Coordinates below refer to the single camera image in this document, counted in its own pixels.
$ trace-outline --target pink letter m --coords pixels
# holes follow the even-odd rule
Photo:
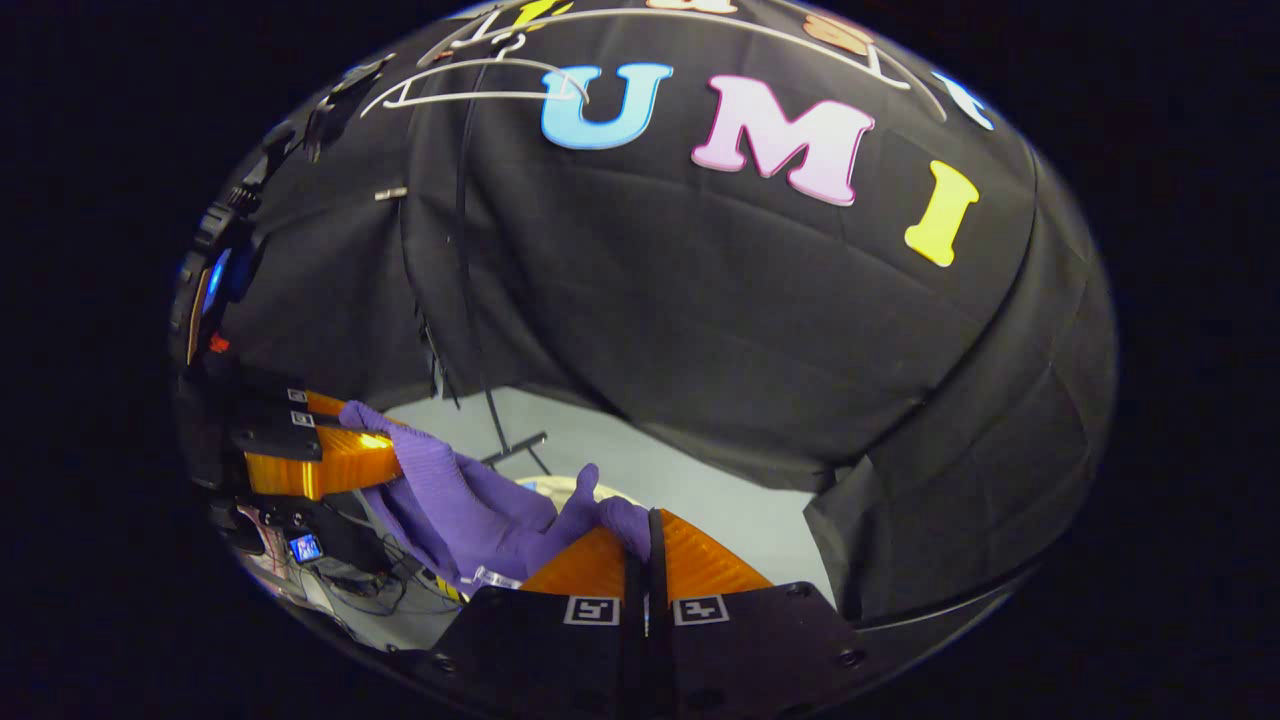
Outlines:
[[[835,100],[823,100],[787,122],[769,86],[746,77],[716,76],[719,109],[707,145],[694,149],[694,163],[736,173],[746,167],[739,142],[746,133],[760,177],[773,177],[803,149],[804,164],[787,173],[791,187],[832,205],[854,204],[854,156],[863,133],[876,127],[870,115]]]

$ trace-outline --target hanger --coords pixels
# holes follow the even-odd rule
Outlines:
[[[783,6],[796,8],[795,5],[791,5],[790,3],[786,3],[786,1],[778,1],[778,4],[783,5]],[[467,38],[467,40],[454,40],[453,42],[449,42],[449,47],[454,49],[454,50],[462,49],[462,47],[471,47],[472,45],[476,45],[476,44],[479,44],[481,41],[485,41],[485,40],[493,40],[494,42],[499,42],[504,37],[509,37],[512,32],[520,32],[522,29],[527,29],[527,28],[534,27],[534,26],[549,26],[549,24],[557,24],[557,23],[585,20],[585,19],[590,19],[590,18],[613,18],[613,17],[628,17],[628,15],[630,17],[654,17],[654,18],[655,17],[667,17],[667,18],[678,18],[678,19],[684,19],[684,20],[696,20],[696,22],[717,23],[717,24],[736,27],[739,29],[744,29],[744,31],[748,31],[748,32],[758,32],[760,35],[767,35],[769,37],[773,37],[773,38],[777,38],[777,40],[782,40],[782,41],[790,42],[792,45],[797,45],[800,47],[805,47],[808,50],[813,50],[814,53],[820,53],[820,54],[823,54],[823,55],[826,55],[826,56],[828,56],[828,58],[831,58],[833,60],[837,60],[837,61],[840,61],[840,63],[842,63],[845,65],[849,65],[849,67],[855,68],[855,69],[858,69],[858,70],[860,70],[863,73],[867,73],[867,74],[869,74],[873,78],[883,82],[884,85],[887,85],[890,87],[893,87],[896,90],[911,91],[913,90],[911,82],[893,79],[893,78],[886,77],[881,72],[881,59],[884,59],[890,64],[892,64],[895,68],[897,68],[899,72],[901,72],[902,74],[905,74],[909,79],[914,81],[915,85],[918,86],[918,88],[922,90],[923,94],[924,94],[924,96],[928,97],[929,101],[933,104],[933,108],[942,117],[942,120],[946,122],[946,119],[947,119],[946,110],[942,109],[942,104],[938,102],[938,99],[933,95],[932,91],[929,91],[928,86],[924,85],[924,82],[920,81],[920,78],[915,77],[915,73],[913,73],[911,70],[909,70],[906,67],[904,67],[901,63],[899,63],[895,58],[892,58],[887,53],[882,53],[876,46],[872,46],[872,47],[868,49],[869,50],[868,59],[867,59],[868,64],[864,65],[863,63],[859,63],[858,60],[854,60],[851,58],[846,58],[845,55],[841,55],[840,53],[836,53],[835,50],[829,50],[827,47],[823,47],[823,46],[818,45],[817,42],[812,42],[809,40],[804,40],[801,37],[796,37],[794,35],[790,35],[790,33],[786,33],[786,32],[782,32],[782,31],[778,31],[778,29],[773,29],[773,28],[769,28],[769,27],[758,26],[755,23],[750,23],[750,22],[746,22],[746,20],[739,20],[739,19],[735,19],[735,18],[728,18],[728,17],[723,17],[723,15],[714,15],[714,14],[707,14],[707,13],[696,13],[696,12],[691,13],[689,10],[663,10],[663,9],[655,9],[655,8],[614,8],[614,9],[607,9],[607,10],[581,10],[581,12],[577,12],[577,13],[566,13],[563,15],[550,15],[550,17],[543,17],[543,18],[534,18],[534,19],[531,19],[531,20],[529,20],[526,23],[518,24],[518,26],[511,26],[511,27],[507,27],[507,28],[503,28],[503,29],[499,29],[499,31],[492,31],[490,32],[489,27],[498,18],[498,15],[500,14],[500,10],[502,9],[498,8],[493,13],[490,13],[484,19],[484,23],[480,24],[480,27],[475,31],[475,33],[472,33],[472,36],[470,38]],[[420,58],[419,61],[417,61],[417,65],[422,67],[428,61],[428,56],[429,55],[424,55],[422,58]]]
[[[493,40],[493,42],[494,44],[502,42],[502,41],[504,41],[509,36],[511,36],[511,33],[495,37]],[[503,47],[502,50],[498,51],[498,56],[497,58],[481,58],[479,60],[462,60],[460,63],[451,63],[448,65],[439,67],[439,68],[433,68],[430,70],[426,70],[426,72],[419,73],[416,76],[408,77],[406,79],[402,79],[401,82],[396,83],[396,86],[393,86],[390,90],[388,90],[387,92],[383,92],[381,95],[379,95],[378,97],[375,97],[374,101],[370,102],[369,106],[366,106],[364,109],[364,111],[360,113],[360,117],[364,118],[366,114],[369,114],[370,110],[374,109],[374,105],[378,105],[379,102],[381,102],[383,108],[408,108],[411,105],[425,105],[428,102],[444,102],[447,100],[471,100],[471,99],[500,99],[500,97],[506,97],[506,99],[521,99],[521,100],[572,100],[575,96],[573,96],[572,92],[567,91],[567,86],[568,85],[572,85],[573,90],[576,90],[577,94],[581,95],[584,105],[586,105],[586,104],[589,104],[591,101],[590,96],[588,96],[588,94],[586,94],[586,87],[581,82],[579,82],[577,79],[575,79],[572,76],[570,76],[568,73],[566,73],[564,70],[557,68],[556,65],[548,65],[547,63],[539,63],[536,60],[524,60],[524,59],[518,59],[518,58],[507,58],[506,56],[507,53],[509,53],[512,50],[518,50],[520,47],[524,47],[524,45],[525,45],[525,33],[520,33],[520,37],[516,40],[516,42],[513,45]],[[412,87],[412,85],[415,82],[417,82],[417,81],[420,81],[420,79],[422,79],[422,78],[425,78],[428,76],[443,73],[443,72],[457,69],[457,68],[474,67],[474,65],[520,65],[520,67],[526,67],[526,68],[536,68],[536,69],[540,69],[540,70],[547,70],[547,72],[556,73],[556,74],[561,76],[562,82],[561,82],[559,91],[554,92],[554,94],[553,92],[525,92],[525,91],[515,91],[515,90],[493,90],[493,91],[485,91],[485,92],[449,92],[449,94],[444,94],[444,95],[430,95],[430,96],[426,96],[426,97],[412,97],[412,99],[408,97],[410,87]],[[396,99],[396,100],[387,100],[387,97],[389,97],[396,91],[399,91],[399,97]]]

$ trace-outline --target blue letter u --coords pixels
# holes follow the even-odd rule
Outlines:
[[[600,77],[598,65],[563,68],[564,73],[586,87]],[[640,137],[653,118],[653,101],[658,96],[658,83],[671,77],[671,65],[658,63],[631,63],[618,68],[618,77],[627,81],[622,96],[622,111],[607,123],[595,123],[582,117],[582,96],[557,73],[543,76],[543,85],[567,99],[550,99],[543,104],[543,135],[556,145],[570,150],[607,150],[626,145]]]

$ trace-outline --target purple glove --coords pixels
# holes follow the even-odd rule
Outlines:
[[[648,561],[648,512],[622,498],[598,505],[595,465],[582,468],[557,516],[550,500],[362,402],[348,402],[339,419],[390,436],[404,479],[366,488],[365,498],[408,552],[456,587],[516,587],[598,523]]]

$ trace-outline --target blue screen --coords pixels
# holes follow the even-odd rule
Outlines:
[[[324,551],[320,550],[320,542],[315,536],[302,536],[298,539],[289,541],[289,547],[293,548],[293,557],[298,562],[324,557]]]

